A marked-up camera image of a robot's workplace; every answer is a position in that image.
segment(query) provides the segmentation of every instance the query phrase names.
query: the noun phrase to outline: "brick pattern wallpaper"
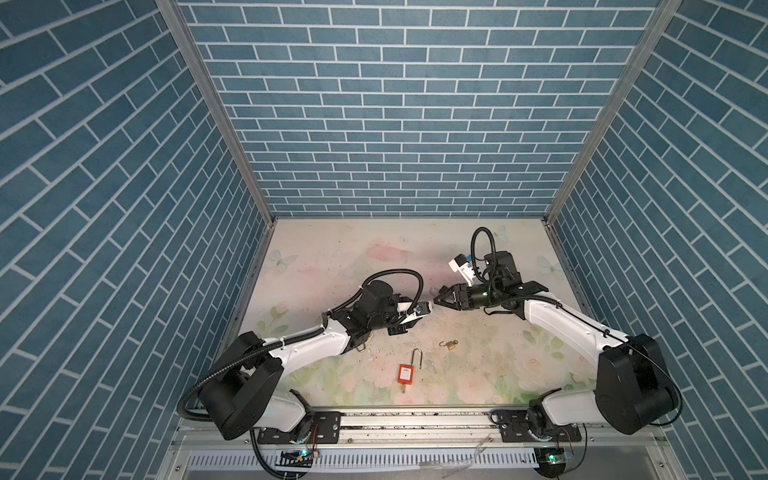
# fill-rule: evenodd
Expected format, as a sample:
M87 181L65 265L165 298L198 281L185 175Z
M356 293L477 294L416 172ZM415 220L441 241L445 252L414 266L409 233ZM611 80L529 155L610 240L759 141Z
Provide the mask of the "brick pattern wallpaper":
M767 25L684 0L555 224L599 317L664 346L690 478L768 478Z
M153 477L262 229L152 0L0 2L0 478Z
M181 3L278 216L540 217L657 0Z

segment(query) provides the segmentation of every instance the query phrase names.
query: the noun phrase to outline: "black mounting plate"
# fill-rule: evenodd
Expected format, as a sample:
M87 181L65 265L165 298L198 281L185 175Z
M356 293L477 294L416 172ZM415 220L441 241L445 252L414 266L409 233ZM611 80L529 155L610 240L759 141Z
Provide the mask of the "black mounting plate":
M339 443L339 430L341 429L341 412L314 412L310 438L308 442L317 445ZM259 430L257 441L261 445L289 445L291 443L290 432L281 432L278 429Z
M525 416L528 414L528 410L494 410L492 415L494 420L499 424L498 430L502 434L502 441L504 443L523 443L523 442L541 442L542 440L534 437L528 430L528 420ZM581 432L578 428L574 428L570 425L561 427L560 432L561 443L568 440L571 443L577 443L581 441Z

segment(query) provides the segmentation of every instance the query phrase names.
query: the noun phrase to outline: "floral tabletop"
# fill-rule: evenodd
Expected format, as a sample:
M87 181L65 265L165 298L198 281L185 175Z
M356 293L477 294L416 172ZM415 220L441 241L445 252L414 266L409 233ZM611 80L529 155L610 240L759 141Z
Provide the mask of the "floral tabletop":
M320 322L320 312L357 291L371 273L411 268L425 281L422 300L462 281L448 262L469 253L475 228L494 233L497 250L515 258L523 280L537 280L578 307L541 222L537 220L280 220L240 331L282 336ZM478 237L478 255L489 251ZM410 276L382 278L412 296ZM458 340L449 350L440 343ZM413 384L396 377L415 355ZM555 388L594 386L595 368L559 338L515 315L482 310L434 312L404 335L377 330L364 352L315 362L280 381L315 406L491 405L527 403Z

